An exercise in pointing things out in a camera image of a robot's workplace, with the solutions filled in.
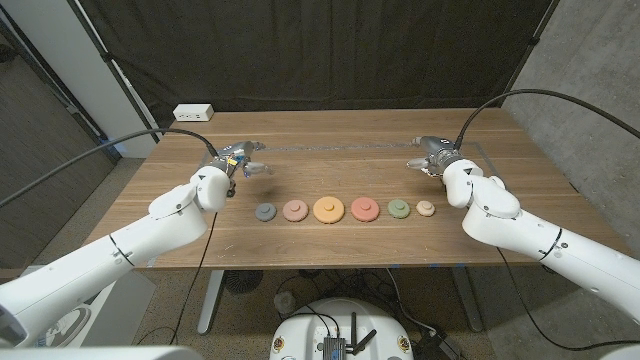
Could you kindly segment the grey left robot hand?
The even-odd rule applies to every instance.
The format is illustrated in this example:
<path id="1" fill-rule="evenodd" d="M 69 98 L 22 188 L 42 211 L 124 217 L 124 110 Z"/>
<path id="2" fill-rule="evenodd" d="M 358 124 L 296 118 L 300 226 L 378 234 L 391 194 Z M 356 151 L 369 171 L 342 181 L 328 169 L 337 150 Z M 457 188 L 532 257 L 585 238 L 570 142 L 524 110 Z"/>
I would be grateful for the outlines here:
<path id="1" fill-rule="evenodd" d="M 246 178 L 252 175 L 272 175 L 271 166 L 251 160 L 254 152 L 264 150 L 266 145 L 258 141 L 242 141 L 228 145 L 218 151 L 218 155 L 210 162 L 211 166 L 221 169 L 229 178 L 241 172 Z"/>

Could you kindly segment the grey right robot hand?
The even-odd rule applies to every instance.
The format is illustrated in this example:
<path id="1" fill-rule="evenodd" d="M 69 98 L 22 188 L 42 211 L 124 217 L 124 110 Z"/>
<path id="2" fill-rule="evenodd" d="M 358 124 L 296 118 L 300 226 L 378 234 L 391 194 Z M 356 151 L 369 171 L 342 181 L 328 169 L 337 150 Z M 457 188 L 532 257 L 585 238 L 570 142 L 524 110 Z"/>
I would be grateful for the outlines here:
<path id="1" fill-rule="evenodd" d="M 445 138 L 421 136 L 414 138 L 411 144 L 419 146 L 426 155 L 423 158 L 409 160 L 407 167 L 422 171 L 431 177 L 441 177 L 451 163 L 462 159 L 455 144 Z"/>

